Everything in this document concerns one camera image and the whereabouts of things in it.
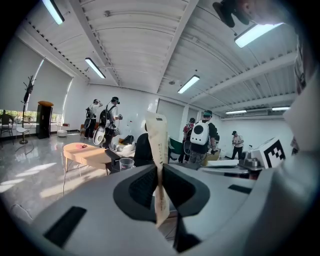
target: desk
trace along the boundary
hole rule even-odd
[[[78,148],[77,145],[86,145],[86,147]],[[63,155],[65,157],[65,172],[68,171],[68,159],[71,159],[86,166],[104,169],[108,174],[107,164],[111,163],[111,158],[107,156],[104,148],[76,142],[65,145]]]

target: white stool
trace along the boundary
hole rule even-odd
[[[58,137],[67,137],[68,132],[66,130],[57,130],[56,134],[58,135]]]

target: ceiling light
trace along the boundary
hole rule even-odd
[[[236,110],[236,111],[229,111],[229,112],[225,112],[227,115],[231,115],[231,114],[242,114],[242,113],[247,113],[246,110]]]
[[[194,74],[194,75],[178,90],[178,94],[183,94],[186,90],[188,90],[191,86],[193,86],[199,79],[200,79],[200,77]]]
[[[289,106],[279,106],[279,107],[273,107],[272,111],[286,111],[288,109],[290,109]]]
[[[269,32],[270,30],[275,29],[276,27],[279,27],[283,23],[279,23],[276,25],[253,25],[249,27],[247,30],[242,32],[240,35],[238,35],[234,41],[235,43],[240,47],[244,47],[247,44],[251,43],[253,40],[257,39],[258,37],[261,37],[263,34]]]
[[[100,71],[97,65],[92,61],[91,58],[85,58],[85,61],[89,64],[89,66],[99,75],[99,77],[105,79],[106,76]]]
[[[54,0],[42,0],[42,2],[58,25],[65,21]]]

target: white backpack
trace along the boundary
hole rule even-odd
[[[199,121],[192,129],[190,141],[193,144],[204,145],[209,140],[209,122]]]

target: vr headset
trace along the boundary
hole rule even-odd
[[[214,10],[219,15],[222,22],[230,28],[233,28],[235,26],[235,22],[231,14],[236,16],[238,20],[244,25],[249,25],[250,22],[249,19],[245,17],[236,1],[237,0],[222,0],[221,2],[214,2],[212,4]]]

